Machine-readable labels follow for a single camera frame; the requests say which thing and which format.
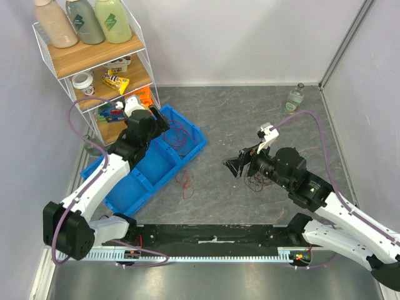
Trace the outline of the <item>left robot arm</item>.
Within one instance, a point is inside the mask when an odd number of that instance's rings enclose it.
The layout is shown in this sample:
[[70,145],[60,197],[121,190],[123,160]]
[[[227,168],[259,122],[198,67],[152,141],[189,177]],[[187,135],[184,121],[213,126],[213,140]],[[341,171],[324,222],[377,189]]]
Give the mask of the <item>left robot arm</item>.
[[104,153],[102,163],[61,202],[49,202],[43,209],[43,240],[51,247],[52,260],[60,264],[57,253],[81,260],[94,246],[118,240],[130,246],[137,239],[134,222],[122,214],[92,221],[92,216],[113,187],[145,157],[150,143],[169,130],[168,120],[152,105],[132,109],[126,129]]

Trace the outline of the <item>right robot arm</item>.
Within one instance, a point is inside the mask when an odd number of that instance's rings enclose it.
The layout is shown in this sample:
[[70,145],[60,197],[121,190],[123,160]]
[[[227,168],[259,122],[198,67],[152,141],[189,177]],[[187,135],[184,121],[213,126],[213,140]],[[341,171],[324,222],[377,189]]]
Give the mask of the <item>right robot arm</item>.
[[240,150],[237,157],[222,162],[235,178],[260,174],[284,188],[294,204],[333,222],[332,229],[302,214],[286,230],[293,246],[304,242],[327,248],[365,267],[373,278],[394,291],[399,290],[399,233],[377,222],[346,200],[319,176],[309,172],[306,160],[292,147]]

